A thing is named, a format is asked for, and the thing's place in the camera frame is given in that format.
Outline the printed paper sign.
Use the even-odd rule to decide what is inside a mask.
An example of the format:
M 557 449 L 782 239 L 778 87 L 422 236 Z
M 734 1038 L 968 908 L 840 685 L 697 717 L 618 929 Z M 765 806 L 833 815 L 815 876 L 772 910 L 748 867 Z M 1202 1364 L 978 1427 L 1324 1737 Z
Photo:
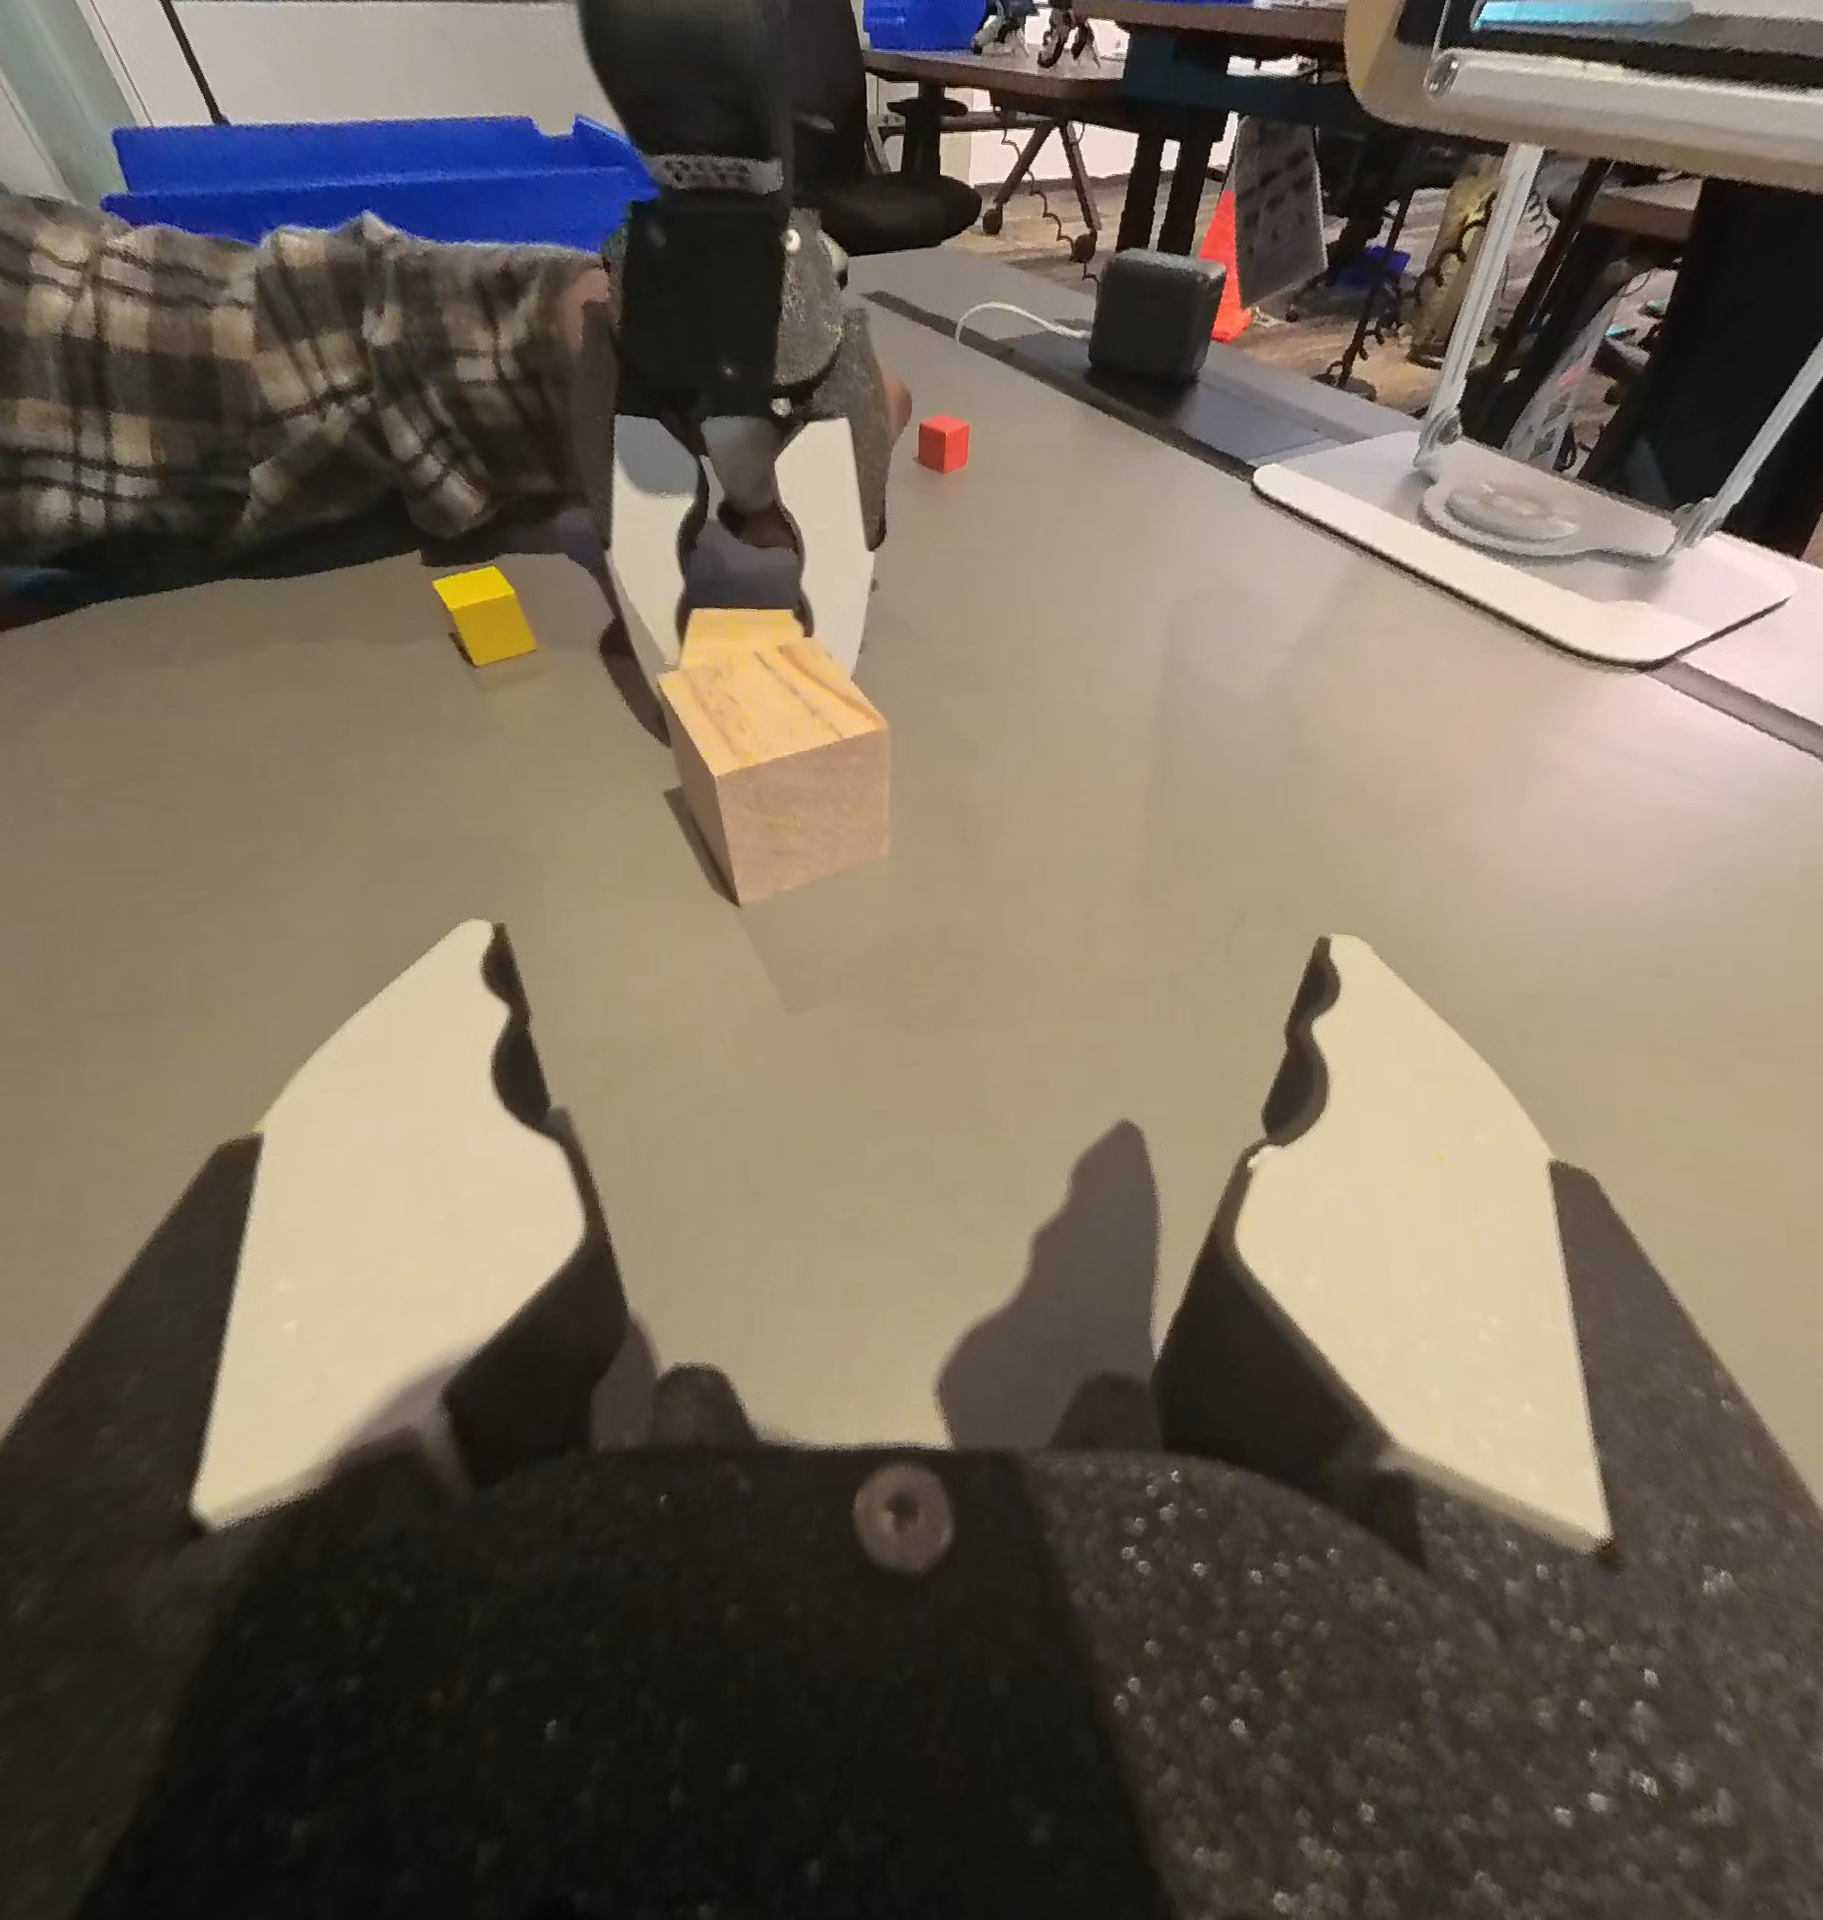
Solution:
M 1239 117 L 1229 188 L 1242 304 L 1298 294 L 1324 275 L 1325 214 L 1310 129 Z

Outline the yellow wooden cube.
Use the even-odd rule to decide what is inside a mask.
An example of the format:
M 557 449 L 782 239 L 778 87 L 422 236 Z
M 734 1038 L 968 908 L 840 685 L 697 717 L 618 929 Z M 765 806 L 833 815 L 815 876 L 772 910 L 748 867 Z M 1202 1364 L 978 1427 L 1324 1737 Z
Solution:
M 514 584 L 501 568 L 486 564 L 433 581 L 443 615 L 473 669 L 526 660 L 539 650 Z

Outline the large blue plastic bin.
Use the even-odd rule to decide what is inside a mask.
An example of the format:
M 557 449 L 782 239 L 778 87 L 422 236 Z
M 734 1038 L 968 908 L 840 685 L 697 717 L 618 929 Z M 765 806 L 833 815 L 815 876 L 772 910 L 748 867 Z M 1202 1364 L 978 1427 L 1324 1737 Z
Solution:
M 524 116 L 132 126 L 112 137 L 125 188 L 107 214 L 255 244 L 279 228 L 342 228 L 370 213 L 455 244 L 597 250 L 655 195 L 642 156 L 580 117 Z

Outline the dark wooden desk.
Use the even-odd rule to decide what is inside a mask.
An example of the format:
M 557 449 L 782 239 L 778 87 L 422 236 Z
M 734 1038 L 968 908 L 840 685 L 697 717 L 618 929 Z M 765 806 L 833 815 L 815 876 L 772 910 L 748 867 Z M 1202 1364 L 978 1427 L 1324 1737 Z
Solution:
M 978 228 L 1000 233 L 1003 209 L 1033 171 L 1052 137 L 1078 129 L 1132 134 L 1115 253 L 1191 253 L 1212 149 L 1229 116 L 1222 109 L 1160 105 L 1136 97 L 1115 59 L 1040 67 L 1026 58 L 986 58 L 970 52 L 866 52 L 873 83 L 900 85 L 900 97 L 866 109 L 866 148 L 875 171 L 907 178 L 940 174 L 940 148 L 949 134 L 1026 129 L 1026 144 L 1007 178 L 978 209 Z

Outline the black office chair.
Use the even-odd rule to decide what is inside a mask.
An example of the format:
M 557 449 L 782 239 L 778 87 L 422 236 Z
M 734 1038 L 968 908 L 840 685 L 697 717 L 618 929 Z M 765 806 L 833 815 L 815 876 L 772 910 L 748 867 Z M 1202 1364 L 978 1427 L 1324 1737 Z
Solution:
M 795 199 L 851 257 L 938 248 L 978 217 L 944 174 L 885 171 L 871 155 L 869 75 L 851 3 L 785 3 Z

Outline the medium wooden cube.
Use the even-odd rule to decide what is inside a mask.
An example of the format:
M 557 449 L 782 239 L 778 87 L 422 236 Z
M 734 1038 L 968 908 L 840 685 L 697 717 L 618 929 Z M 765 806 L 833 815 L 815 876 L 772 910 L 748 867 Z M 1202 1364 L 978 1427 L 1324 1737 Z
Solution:
M 695 607 L 684 623 L 679 669 L 694 671 L 705 663 L 771 651 L 807 636 L 807 625 L 793 611 Z

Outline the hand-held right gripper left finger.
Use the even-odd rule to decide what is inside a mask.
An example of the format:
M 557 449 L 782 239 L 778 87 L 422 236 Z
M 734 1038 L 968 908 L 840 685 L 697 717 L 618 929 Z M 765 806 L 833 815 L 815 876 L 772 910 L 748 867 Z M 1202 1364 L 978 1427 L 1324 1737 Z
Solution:
M 506 925 L 468 920 L 257 1123 L 191 1490 L 210 1528 L 383 1452 L 490 1485 L 589 1440 L 628 1303 Z

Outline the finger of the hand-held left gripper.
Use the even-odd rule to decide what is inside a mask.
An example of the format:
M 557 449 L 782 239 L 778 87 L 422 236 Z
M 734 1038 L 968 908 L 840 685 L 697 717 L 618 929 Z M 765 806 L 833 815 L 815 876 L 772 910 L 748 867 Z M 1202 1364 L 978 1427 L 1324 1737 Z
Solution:
M 702 458 L 660 420 L 615 418 L 606 581 L 645 671 L 681 663 L 686 570 L 707 512 Z
M 846 420 L 798 426 L 776 461 L 779 507 L 798 537 L 798 615 L 851 678 L 866 642 L 873 550 Z

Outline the printed leaflet card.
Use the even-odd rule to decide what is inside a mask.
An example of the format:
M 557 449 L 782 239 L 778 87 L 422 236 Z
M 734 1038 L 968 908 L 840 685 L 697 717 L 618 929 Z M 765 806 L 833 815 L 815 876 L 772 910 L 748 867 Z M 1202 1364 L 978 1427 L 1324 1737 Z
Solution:
M 1623 319 L 1623 294 L 1608 294 L 1579 324 L 1525 398 L 1500 449 L 1525 467 L 1575 475 L 1648 368 L 1637 315 Z

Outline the tablet screen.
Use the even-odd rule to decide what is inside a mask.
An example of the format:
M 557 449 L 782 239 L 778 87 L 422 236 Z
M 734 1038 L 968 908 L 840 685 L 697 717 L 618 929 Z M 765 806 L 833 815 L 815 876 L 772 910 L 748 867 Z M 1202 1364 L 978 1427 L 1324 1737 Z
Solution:
M 1374 117 L 1823 195 L 1823 3 L 1354 3 Z

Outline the black cube-shaped device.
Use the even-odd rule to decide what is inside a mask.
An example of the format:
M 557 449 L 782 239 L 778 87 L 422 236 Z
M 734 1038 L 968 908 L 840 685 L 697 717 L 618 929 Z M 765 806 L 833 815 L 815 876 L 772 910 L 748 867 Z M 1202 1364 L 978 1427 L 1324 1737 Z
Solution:
M 1212 344 L 1221 276 L 1196 255 L 1115 253 L 1096 283 L 1091 370 L 1172 393 L 1193 385 Z

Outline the small black toy robot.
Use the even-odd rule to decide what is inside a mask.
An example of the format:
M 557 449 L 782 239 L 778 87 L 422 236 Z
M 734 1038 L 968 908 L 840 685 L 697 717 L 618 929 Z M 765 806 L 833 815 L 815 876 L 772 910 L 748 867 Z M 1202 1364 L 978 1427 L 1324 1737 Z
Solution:
M 1033 58 L 1038 69 L 1098 58 L 1095 26 L 1070 3 L 986 3 L 968 52 L 977 58 Z

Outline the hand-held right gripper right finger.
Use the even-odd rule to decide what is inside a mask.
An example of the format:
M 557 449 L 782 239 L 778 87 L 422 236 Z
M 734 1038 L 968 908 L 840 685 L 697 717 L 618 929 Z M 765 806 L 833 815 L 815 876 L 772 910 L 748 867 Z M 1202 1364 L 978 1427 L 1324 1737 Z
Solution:
M 1365 938 L 1310 947 L 1154 1408 L 1175 1452 L 1402 1554 L 1419 1493 L 1577 1554 L 1613 1543 L 1551 1148 Z

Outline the orange traffic cone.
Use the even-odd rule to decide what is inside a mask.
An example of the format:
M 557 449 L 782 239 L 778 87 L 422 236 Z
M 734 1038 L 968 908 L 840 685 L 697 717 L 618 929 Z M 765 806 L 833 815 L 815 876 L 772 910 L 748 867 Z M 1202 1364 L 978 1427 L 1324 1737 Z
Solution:
M 1211 223 L 1196 250 L 1200 261 L 1221 267 L 1222 275 L 1218 307 L 1212 322 L 1212 342 L 1218 344 L 1231 344 L 1252 324 L 1252 313 L 1242 298 L 1238 253 L 1235 187 L 1227 179 L 1221 187 Z

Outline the large wooden cube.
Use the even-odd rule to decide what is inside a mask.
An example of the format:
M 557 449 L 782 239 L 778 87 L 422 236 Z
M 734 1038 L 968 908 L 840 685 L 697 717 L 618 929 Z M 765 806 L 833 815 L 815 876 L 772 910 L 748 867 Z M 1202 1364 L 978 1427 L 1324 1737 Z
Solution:
M 684 806 L 739 906 L 889 852 L 889 725 L 793 622 L 690 632 L 657 696 Z

